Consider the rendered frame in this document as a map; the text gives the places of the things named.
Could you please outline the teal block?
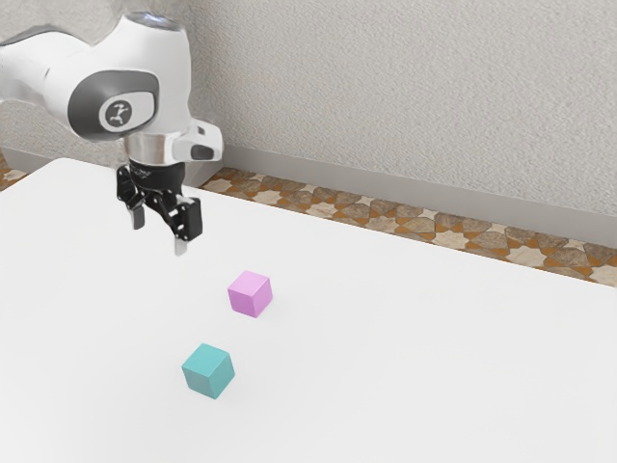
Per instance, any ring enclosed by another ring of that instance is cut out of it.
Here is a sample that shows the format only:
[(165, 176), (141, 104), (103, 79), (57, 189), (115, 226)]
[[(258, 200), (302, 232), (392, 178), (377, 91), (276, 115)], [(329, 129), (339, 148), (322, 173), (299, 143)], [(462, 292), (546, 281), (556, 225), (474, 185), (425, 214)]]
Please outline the teal block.
[(213, 399), (235, 376), (230, 355), (206, 343), (199, 345), (181, 368), (191, 390)]

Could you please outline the pink block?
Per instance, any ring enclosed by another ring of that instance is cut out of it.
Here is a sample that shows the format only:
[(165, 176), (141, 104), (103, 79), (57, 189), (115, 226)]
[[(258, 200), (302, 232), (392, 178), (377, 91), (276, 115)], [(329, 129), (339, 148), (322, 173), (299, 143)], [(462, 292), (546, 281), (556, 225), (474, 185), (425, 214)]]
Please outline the pink block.
[(228, 298), (234, 311), (258, 317), (273, 299), (270, 279), (245, 270), (228, 286)]

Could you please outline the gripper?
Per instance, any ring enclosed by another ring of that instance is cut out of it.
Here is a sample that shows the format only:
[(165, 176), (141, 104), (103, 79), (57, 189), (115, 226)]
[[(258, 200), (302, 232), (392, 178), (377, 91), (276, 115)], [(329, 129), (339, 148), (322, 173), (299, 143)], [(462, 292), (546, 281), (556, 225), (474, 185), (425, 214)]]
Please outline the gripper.
[(188, 243), (201, 235), (201, 200), (179, 195), (185, 179), (185, 164), (151, 166), (130, 159), (129, 167), (117, 168), (116, 179), (117, 197), (129, 212), (132, 228), (139, 230), (145, 225), (146, 195), (139, 188), (153, 190), (148, 193), (148, 206), (171, 229), (174, 253), (184, 255)]

